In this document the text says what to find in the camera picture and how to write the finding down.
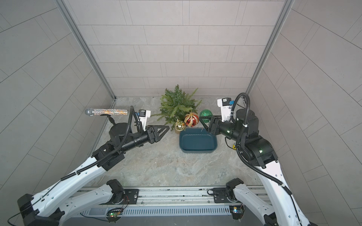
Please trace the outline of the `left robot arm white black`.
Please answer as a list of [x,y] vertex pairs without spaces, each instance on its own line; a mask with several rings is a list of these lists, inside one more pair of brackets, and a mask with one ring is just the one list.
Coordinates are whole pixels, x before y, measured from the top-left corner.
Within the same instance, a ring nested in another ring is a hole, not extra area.
[[113,125],[109,131],[110,140],[72,173],[42,192],[25,194],[18,199],[24,225],[58,226],[92,206],[128,202],[124,188],[116,179],[83,195],[73,195],[88,182],[121,162],[126,151],[160,141],[169,129],[169,126],[152,125],[133,133],[126,122]]

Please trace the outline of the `red gold striped ornament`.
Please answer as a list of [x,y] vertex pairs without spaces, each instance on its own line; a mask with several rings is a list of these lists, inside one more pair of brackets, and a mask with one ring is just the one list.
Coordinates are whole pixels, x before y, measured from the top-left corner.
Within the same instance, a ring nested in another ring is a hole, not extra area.
[[199,123],[199,116],[196,113],[186,114],[184,122],[187,127],[194,127]]

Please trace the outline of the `green glitter ball ornament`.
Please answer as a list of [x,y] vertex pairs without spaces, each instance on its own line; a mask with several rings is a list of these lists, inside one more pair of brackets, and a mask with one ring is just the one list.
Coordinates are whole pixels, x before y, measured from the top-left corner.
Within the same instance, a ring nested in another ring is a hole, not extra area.
[[209,115],[213,115],[212,112],[208,109],[204,109],[200,112],[199,118],[202,118],[202,116],[209,116]]

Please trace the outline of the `gold ball ornament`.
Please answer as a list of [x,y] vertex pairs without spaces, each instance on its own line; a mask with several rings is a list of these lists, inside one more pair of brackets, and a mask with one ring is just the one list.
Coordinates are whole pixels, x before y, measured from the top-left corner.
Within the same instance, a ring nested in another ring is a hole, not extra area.
[[181,131],[184,131],[186,129],[186,124],[184,121],[177,120],[177,122],[174,125],[174,130],[177,133],[180,133]]

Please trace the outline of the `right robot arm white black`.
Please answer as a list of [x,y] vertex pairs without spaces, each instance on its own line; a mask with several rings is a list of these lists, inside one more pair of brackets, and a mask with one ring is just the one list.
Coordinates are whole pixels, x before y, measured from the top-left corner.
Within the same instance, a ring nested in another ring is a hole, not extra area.
[[241,161],[257,173],[270,204],[263,201],[239,179],[226,184],[228,197],[243,203],[265,226],[312,226],[298,206],[281,171],[278,156],[272,144],[259,135],[259,119],[253,111],[236,112],[234,121],[222,121],[220,116],[204,116],[200,122],[213,135],[224,135],[236,141],[236,153]]

